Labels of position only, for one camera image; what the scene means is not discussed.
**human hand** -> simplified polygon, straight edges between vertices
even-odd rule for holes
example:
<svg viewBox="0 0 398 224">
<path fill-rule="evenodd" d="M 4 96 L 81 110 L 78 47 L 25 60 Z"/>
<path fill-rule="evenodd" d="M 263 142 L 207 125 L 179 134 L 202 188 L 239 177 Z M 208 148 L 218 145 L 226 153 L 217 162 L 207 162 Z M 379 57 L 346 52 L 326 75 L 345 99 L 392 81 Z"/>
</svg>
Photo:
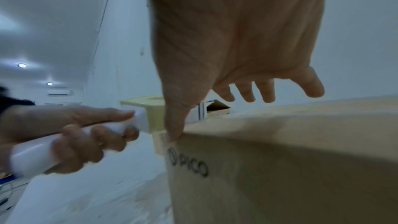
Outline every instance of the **human hand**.
<svg viewBox="0 0 398 224">
<path fill-rule="evenodd" d="M 12 106 L 0 116 L 0 152 L 9 158 L 15 144 L 61 133 L 51 147 L 60 163 L 46 173 L 73 173 L 85 163 L 98 163 L 104 150 L 122 151 L 126 142 L 138 138 L 138 130 L 133 127 L 127 128 L 123 136 L 102 125 L 93 127 L 91 134 L 84 133 L 82 127 L 121 122 L 133 116 L 134 112 L 113 108 Z"/>
<path fill-rule="evenodd" d="M 154 60 L 166 102 L 171 139 L 189 111 L 213 89 L 234 101 L 235 84 L 254 102 L 255 82 L 265 102 L 274 79 L 290 79 L 309 97 L 324 88 L 309 66 L 325 0 L 152 0 Z"/>
</svg>

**white tube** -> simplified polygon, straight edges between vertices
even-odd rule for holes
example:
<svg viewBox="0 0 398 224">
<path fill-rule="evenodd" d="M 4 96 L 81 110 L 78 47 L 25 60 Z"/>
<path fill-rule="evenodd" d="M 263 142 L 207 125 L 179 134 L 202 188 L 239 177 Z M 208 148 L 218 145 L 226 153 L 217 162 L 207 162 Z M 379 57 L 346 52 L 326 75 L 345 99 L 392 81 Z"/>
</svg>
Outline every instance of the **white tube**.
<svg viewBox="0 0 398 224">
<path fill-rule="evenodd" d="M 116 133 L 123 134 L 128 126 L 135 126 L 138 130 L 149 132 L 148 119 L 144 108 L 127 106 L 132 108 L 136 114 L 133 118 L 124 122 L 111 122 L 102 124 Z M 83 131 L 90 134 L 95 125 L 83 128 Z M 10 158 L 10 169 L 17 178 L 32 178 L 57 165 L 59 161 L 51 153 L 51 143 L 60 134 L 45 136 L 39 139 L 17 144 L 13 147 Z"/>
</svg>

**table surface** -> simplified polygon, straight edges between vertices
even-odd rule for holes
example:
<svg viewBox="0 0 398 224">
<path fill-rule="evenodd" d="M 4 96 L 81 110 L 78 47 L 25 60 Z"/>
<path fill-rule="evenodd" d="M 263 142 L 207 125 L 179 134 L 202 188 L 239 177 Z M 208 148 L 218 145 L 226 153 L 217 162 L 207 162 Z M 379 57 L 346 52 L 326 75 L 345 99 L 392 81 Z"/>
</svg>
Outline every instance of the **table surface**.
<svg viewBox="0 0 398 224">
<path fill-rule="evenodd" d="M 172 224 L 163 157 L 142 134 L 70 175 L 34 178 L 6 224 Z"/>
</svg>

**ceiling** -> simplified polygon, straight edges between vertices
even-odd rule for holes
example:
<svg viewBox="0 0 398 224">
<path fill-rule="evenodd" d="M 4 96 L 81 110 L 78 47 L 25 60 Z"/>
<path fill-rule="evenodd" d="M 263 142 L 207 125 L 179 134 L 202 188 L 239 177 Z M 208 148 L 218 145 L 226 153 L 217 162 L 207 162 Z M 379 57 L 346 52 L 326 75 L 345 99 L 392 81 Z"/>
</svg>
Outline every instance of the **ceiling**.
<svg viewBox="0 0 398 224">
<path fill-rule="evenodd" d="M 106 0 L 0 0 L 0 82 L 85 81 Z M 27 64 L 19 68 L 18 63 Z"/>
</svg>

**wall-mounted air conditioner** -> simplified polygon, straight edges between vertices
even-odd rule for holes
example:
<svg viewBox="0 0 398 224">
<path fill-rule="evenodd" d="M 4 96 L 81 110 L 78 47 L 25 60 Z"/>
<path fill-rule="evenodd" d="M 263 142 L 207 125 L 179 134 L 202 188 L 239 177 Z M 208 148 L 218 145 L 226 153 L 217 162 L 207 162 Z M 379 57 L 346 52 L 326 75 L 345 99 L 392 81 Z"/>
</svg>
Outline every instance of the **wall-mounted air conditioner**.
<svg viewBox="0 0 398 224">
<path fill-rule="evenodd" d="M 70 89 L 50 89 L 47 94 L 48 96 L 65 96 L 71 95 L 72 91 Z"/>
</svg>

